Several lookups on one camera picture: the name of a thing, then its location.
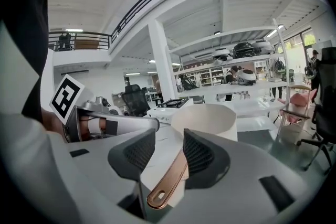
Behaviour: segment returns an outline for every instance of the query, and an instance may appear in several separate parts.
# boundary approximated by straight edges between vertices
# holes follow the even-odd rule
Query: pink chair
[[[300,106],[300,107],[305,107],[306,105],[309,104],[310,100],[312,99],[312,97],[315,95],[315,93],[317,92],[317,89],[312,90],[310,93],[295,93],[290,99],[289,99],[289,103],[293,104],[295,106]],[[278,101],[286,104],[286,101],[283,99],[278,98]],[[283,111],[280,110],[280,116],[283,116]],[[289,123],[297,123],[299,121],[299,117],[294,116],[294,115],[288,115],[287,117],[287,121]]]
[[[308,93],[295,93],[289,99],[289,104],[287,104],[284,109],[280,110],[280,115],[282,116],[282,119],[278,130],[278,135],[280,134],[281,128],[285,125],[286,121],[288,121],[290,124],[298,124],[299,120],[302,120],[302,122],[300,122],[300,130],[302,131],[304,122],[309,119],[309,102],[317,91],[317,89],[311,91],[310,88],[302,85],[291,86],[290,88],[307,90]],[[278,99],[278,101],[283,104],[286,103],[286,101],[282,99]]]

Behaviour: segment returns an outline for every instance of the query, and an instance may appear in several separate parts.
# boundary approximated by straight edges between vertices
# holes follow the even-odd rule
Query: floor
[[[282,92],[282,98],[286,98],[285,91]],[[150,108],[155,107],[155,102],[149,102]],[[309,108],[309,114],[312,116],[314,111],[314,106],[312,105]],[[272,121],[277,117],[278,112],[272,111],[269,117]],[[280,125],[280,120],[278,119],[275,122],[276,126]],[[306,121],[303,131],[301,133],[301,138],[311,139],[314,134],[314,130],[311,129],[311,126],[314,127],[314,124],[311,123],[311,120]],[[328,161],[323,154],[320,152],[318,157],[312,163],[310,168],[305,172],[303,171],[303,167],[306,166],[312,157],[314,156],[317,147],[309,145],[309,144],[301,144],[300,147],[297,147],[291,140],[292,134],[290,132],[286,133],[286,135],[282,138],[279,138],[275,135],[270,135],[265,132],[253,133],[253,136],[240,136],[238,140],[240,142],[245,142],[252,144],[254,146],[260,147],[261,149],[267,151],[269,154],[274,156],[276,159],[284,163],[285,165],[292,168],[296,171],[306,182],[309,188],[316,189],[318,188],[324,181],[324,171],[328,169],[329,164]],[[329,152],[331,160],[333,163],[336,161],[336,147],[334,147],[332,152]]]

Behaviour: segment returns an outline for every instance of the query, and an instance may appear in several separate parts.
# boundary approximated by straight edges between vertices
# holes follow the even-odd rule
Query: white bowl
[[[179,109],[171,126],[183,136],[184,129],[215,134],[237,141],[236,113],[219,104],[195,104]]]

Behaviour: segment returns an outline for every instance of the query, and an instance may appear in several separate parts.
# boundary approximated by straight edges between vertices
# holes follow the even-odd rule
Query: balcony
[[[48,48],[53,50],[55,68],[88,64],[103,67],[111,62],[108,55],[111,36],[93,32],[53,31]]]

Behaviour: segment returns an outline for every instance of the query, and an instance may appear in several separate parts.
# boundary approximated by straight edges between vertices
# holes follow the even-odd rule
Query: shelf
[[[230,61],[215,60],[213,63],[209,63],[207,65],[189,68],[185,70],[180,70],[178,72],[175,72],[174,75],[199,72],[201,70],[206,70],[206,69],[211,69],[211,68],[216,68],[216,67],[230,67],[230,66],[238,65],[239,63],[243,63],[243,62],[255,62],[255,61],[261,61],[261,60],[279,58],[279,57],[284,57],[284,54],[257,55],[257,56],[252,56],[252,57],[233,59]]]
[[[271,97],[257,97],[252,99],[243,99],[243,100],[234,100],[229,102],[219,102],[231,108],[236,112],[237,116],[255,116],[258,113],[267,113],[269,111],[280,110],[285,107],[285,104],[282,104],[278,100],[271,102]]]
[[[207,87],[206,89],[197,88],[190,91],[183,91],[178,96],[179,97],[188,97],[188,96],[195,96],[195,95],[204,95],[204,94],[225,94],[225,93],[232,93],[232,92],[243,92],[243,91],[252,91],[252,90],[259,90],[264,88],[274,88],[274,87],[284,87],[287,86],[286,81],[280,82],[271,82],[271,81],[257,81],[256,84],[252,86],[245,86],[240,84],[222,84],[218,86],[211,86]]]
[[[261,130],[276,130],[272,120],[266,116],[251,118],[237,118],[237,132],[251,132]]]

